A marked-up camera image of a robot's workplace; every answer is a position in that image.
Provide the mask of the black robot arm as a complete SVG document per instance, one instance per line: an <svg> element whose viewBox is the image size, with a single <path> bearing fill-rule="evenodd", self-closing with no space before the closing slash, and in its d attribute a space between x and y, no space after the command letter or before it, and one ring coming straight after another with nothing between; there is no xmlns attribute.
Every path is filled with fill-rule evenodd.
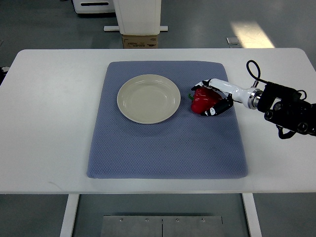
<svg viewBox="0 0 316 237"><path fill-rule="evenodd" d="M259 82L265 84L263 91L250 95L250 107L264 113L264 119L275 124L280 139L289 139L296 133L316 135L316 105L306 101L304 90L296 90L261 79L259 65L254 60L246 63L249 74L255 79L253 88Z"/></svg>

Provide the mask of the black white robotic hand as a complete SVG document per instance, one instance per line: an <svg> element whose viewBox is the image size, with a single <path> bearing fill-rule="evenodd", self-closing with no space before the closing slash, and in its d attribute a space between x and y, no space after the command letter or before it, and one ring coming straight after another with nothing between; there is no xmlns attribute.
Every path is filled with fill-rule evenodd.
<svg viewBox="0 0 316 237"><path fill-rule="evenodd" d="M217 116L230 109L234 102L242 103L249 109L255 109L254 100L257 89L244 89L229 82L220 79L203 80L191 88L195 92L196 89L205 87L212 89L222 96L222 99L209 110L200 114L201 116Z"/></svg>

